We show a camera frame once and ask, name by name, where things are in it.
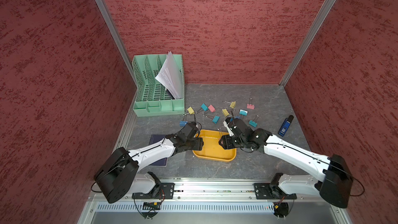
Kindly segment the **teal white binder clip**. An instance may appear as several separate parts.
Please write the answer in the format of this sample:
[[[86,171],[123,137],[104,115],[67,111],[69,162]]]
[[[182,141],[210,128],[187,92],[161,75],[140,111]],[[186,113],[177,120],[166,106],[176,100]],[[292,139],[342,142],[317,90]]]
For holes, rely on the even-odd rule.
[[[248,112],[246,110],[239,110],[239,114],[242,116],[247,116]]]

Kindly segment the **yellow plastic storage box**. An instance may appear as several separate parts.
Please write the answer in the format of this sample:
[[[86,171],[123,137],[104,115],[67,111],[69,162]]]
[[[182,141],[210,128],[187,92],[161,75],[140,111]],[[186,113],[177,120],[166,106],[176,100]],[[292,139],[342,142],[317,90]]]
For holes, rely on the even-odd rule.
[[[224,135],[229,135],[227,132],[219,132],[212,130],[202,130],[200,137],[203,139],[204,146],[200,151],[193,151],[193,154],[200,158],[219,162],[231,162],[235,159],[237,150],[224,150],[219,141]]]

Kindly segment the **pink binder clip back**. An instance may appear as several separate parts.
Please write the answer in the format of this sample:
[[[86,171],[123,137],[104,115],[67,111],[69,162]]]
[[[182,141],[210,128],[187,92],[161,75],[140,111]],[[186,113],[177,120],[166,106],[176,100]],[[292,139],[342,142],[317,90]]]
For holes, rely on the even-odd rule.
[[[252,103],[252,98],[250,98],[249,103],[247,103],[247,109],[249,109],[249,110],[255,109],[255,106]]]

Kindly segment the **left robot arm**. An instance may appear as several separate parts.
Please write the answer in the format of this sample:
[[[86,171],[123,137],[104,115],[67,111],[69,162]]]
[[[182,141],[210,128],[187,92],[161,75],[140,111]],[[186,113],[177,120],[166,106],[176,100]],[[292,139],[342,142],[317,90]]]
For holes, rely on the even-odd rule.
[[[143,194],[149,198],[165,199],[161,181],[152,172],[139,174],[145,167],[188,150],[201,151],[204,142],[196,122],[189,122],[174,134],[157,143],[136,150],[116,149],[94,176],[95,185],[109,204],[126,194]]]

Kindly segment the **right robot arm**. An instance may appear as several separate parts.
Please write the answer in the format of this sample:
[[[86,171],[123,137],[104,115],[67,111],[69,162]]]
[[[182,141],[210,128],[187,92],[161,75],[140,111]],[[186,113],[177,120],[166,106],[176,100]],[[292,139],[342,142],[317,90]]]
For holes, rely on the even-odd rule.
[[[306,173],[302,176],[275,174],[268,185],[272,198],[284,199],[294,194],[312,195],[321,197],[335,207],[348,207],[356,179],[343,157],[328,157],[302,149],[264,129],[253,130],[241,119],[228,117],[223,125],[228,131],[219,140],[223,149],[244,148],[259,151],[282,159]]]

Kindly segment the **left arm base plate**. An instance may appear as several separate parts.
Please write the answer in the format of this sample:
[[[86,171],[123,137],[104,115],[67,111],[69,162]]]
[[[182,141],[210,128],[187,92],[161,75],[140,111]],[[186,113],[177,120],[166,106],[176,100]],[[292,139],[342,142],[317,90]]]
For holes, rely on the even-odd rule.
[[[154,200],[168,200],[173,199],[175,183],[156,183],[147,194],[142,192],[133,193],[132,198],[135,199],[154,199]]]

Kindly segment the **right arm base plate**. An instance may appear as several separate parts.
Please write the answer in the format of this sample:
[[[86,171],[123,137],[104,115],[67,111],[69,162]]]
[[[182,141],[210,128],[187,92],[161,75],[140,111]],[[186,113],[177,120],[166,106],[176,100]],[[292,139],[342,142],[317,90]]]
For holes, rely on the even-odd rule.
[[[277,185],[270,183],[254,183],[254,192],[257,200],[296,200],[296,194],[288,195]]]

